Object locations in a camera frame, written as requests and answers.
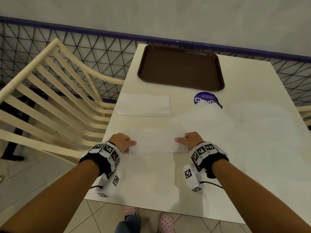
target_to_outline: cable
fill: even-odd
[[[220,188],[222,188],[222,189],[223,189],[223,187],[222,187],[222,186],[217,185],[217,184],[212,183],[212,182],[209,182],[209,181],[200,181],[200,183],[209,183],[209,184],[212,184],[212,185],[218,186],[218,187],[220,187]]]
[[[99,188],[103,188],[103,186],[101,186],[101,185],[95,185],[95,186],[92,186],[90,189],[92,189],[92,188],[95,188],[95,187],[99,187]]]

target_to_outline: stack of napkins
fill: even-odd
[[[121,93],[117,114],[136,116],[171,116],[169,96]]]
[[[184,153],[188,147],[177,143],[176,137],[185,137],[181,126],[165,128],[132,128],[131,140],[137,142],[131,146],[129,154],[148,154],[150,152]]]

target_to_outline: pink shoe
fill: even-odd
[[[137,215],[138,214],[138,208],[135,208],[135,207],[131,207],[131,206],[124,206],[124,213],[125,213],[125,216],[128,216],[128,215]]]
[[[162,212],[159,216],[158,233],[174,232],[174,220],[167,212]]]

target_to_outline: circular sticker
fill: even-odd
[[[201,100],[204,100],[206,101],[207,103],[217,103],[220,108],[222,108],[222,105],[219,103],[217,97],[213,94],[213,93],[210,93],[210,92],[199,92],[198,94],[196,94],[194,96],[194,104],[197,104],[198,102],[200,102]]]

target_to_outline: wall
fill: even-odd
[[[311,56],[311,0],[1,0],[0,15]]]

